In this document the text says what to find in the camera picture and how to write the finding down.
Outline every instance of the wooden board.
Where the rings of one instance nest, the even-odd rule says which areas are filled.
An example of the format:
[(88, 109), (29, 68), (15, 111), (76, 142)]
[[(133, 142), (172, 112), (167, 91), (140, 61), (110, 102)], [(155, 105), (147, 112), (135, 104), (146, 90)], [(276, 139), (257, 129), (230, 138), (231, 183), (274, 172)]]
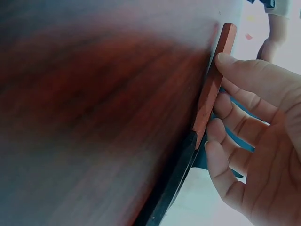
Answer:
[[(237, 27), (232, 23), (225, 23), (217, 44), (214, 58), (219, 53), (230, 54), (233, 48), (237, 33)], [(217, 70), (213, 60), (206, 77), (206, 82), (198, 100), (197, 116), (193, 125), (193, 131), (198, 135), (196, 149), (199, 148), (204, 135), (207, 123), (209, 121), (213, 105), (222, 83), (222, 74)]]
[(0, 225), (131, 225), (241, 0), (0, 3)]

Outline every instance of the fingernail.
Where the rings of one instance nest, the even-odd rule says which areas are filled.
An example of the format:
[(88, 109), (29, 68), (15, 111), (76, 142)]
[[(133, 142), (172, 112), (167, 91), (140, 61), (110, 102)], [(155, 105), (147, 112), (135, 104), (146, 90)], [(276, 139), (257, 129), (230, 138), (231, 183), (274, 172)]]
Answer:
[(205, 142), (204, 147), (206, 148), (206, 144), (208, 144), (209, 140)]
[(234, 57), (228, 55), (228, 54), (225, 54), (225, 53), (219, 53), (217, 55), (217, 60), (221, 63), (221, 64), (227, 64), (227, 65), (230, 65), (234, 62), (237, 61), (237, 59), (235, 59)]

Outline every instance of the red wooden piece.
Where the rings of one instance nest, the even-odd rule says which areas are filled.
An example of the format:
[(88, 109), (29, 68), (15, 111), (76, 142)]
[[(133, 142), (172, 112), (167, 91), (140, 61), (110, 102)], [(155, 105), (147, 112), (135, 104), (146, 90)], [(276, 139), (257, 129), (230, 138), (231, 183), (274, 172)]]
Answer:
[[(227, 54), (231, 53), (236, 33), (237, 27), (234, 24), (224, 24), (219, 42), (216, 47), (214, 58), (217, 54), (222, 52)], [(197, 116), (193, 125), (193, 130), (198, 134), (196, 149), (199, 148), (200, 142), (204, 135), (214, 102), (221, 87), (221, 82), (222, 75), (217, 70), (215, 61), (213, 59), (198, 101)]]

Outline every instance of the hand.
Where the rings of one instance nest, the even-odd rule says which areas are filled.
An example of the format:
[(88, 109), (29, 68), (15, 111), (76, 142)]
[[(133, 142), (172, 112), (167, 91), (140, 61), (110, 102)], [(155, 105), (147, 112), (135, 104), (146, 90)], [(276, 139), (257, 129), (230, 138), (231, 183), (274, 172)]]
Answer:
[(278, 52), (278, 49), (281, 46), (282, 43), (278, 43), (270, 39), (266, 39), (257, 54), (257, 59), (265, 60), (267, 62), (272, 63), (274, 61), (276, 53)]
[[(257, 226), (301, 225), (301, 76), (261, 60), (219, 54), (223, 74), (205, 144), (210, 177), (226, 204)], [(225, 126), (255, 148), (239, 147)], [(239, 182), (233, 169), (246, 176)]]

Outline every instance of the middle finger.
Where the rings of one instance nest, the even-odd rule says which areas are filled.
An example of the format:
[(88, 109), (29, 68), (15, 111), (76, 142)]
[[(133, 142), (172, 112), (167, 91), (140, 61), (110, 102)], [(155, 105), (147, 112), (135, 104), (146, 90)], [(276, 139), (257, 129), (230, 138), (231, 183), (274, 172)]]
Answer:
[(218, 95), (214, 104), (214, 112), (236, 136), (253, 147), (269, 127), (261, 120), (241, 110), (225, 93)]

